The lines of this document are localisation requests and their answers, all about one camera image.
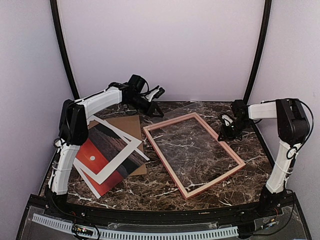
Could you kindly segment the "white photo mat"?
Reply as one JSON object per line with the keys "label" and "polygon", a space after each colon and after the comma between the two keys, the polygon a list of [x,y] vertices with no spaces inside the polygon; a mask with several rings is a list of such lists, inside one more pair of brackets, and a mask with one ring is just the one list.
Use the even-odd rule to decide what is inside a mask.
{"label": "white photo mat", "polygon": [[108,123],[106,120],[100,119],[96,116],[93,116],[90,118],[89,123],[91,121],[97,121],[98,123],[104,124],[108,128],[112,129],[117,135],[119,135],[121,138],[129,138],[131,139],[131,142],[122,150],[115,158],[111,161],[110,164],[108,164],[106,167],[102,169],[101,172],[98,174],[94,174],[91,171],[88,172],[88,174],[93,177],[94,180],[96,180],[99,184],[103,183],[105,178],[104,176],[108,177],[110,174],[112,174],[115,169],[120,165],[121,162],[123,162],[128,155],[132,153],[133,150],[135,150],[141,143],[142,140],[139,140],[130,134],[118,129],[117,127],[114,127],[110,123]]}

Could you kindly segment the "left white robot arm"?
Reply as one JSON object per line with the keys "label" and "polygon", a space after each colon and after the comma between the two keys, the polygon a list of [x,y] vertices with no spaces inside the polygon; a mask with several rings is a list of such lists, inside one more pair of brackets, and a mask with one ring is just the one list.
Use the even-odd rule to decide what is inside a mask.
{"label": "left white robot arm", "polygon": [[130,105],[149,117],[164,116],[155,99],[165,93],[156,86],[143,92],[147,82],[139,75],[132,75],[128,82],[112,82],[100,92],[85,98],[67,99],[62,106],[58,138],[52,160],[52,174],[48,190],[57,196],[66,195],[72,166],[80,147],[89,137],[90,119],[101,110],[123,103]]}

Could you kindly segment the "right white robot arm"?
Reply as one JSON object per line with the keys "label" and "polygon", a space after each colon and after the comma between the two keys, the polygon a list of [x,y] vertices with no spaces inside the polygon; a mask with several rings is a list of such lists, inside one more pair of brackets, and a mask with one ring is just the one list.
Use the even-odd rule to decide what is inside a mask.
{"label": "right white robot arm", "polygon": [[227,113],[219,116],[221,128],[218,141],[220,142],[241,140],[243,130],[253,121],[277,120],[279,149],[273,170],[265,184],[270,194],[279,194],[285,190],[299,151],[312,133],[314,123],[308,120],[304,110],[306,106],[298,98],[281,98],[252,105],[237,99],[230,105],[233,116]]}

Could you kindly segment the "red sunset photo print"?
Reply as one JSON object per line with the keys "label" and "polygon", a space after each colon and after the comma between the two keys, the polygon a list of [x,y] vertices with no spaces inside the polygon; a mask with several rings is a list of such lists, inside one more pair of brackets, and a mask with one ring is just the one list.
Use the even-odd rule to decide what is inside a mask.
{"label": "red sunset photo print", "polygon": [[88,172],[98,174],[131,142],[121,138],[116,132],[97,121],[88,130],[88,139],[80,147],[74,160],[74,167],[87,184],[93,195],[99,199],[129,176],[145,175],[146,162],[149,160],[140,144],[105,180],[98,183]]}

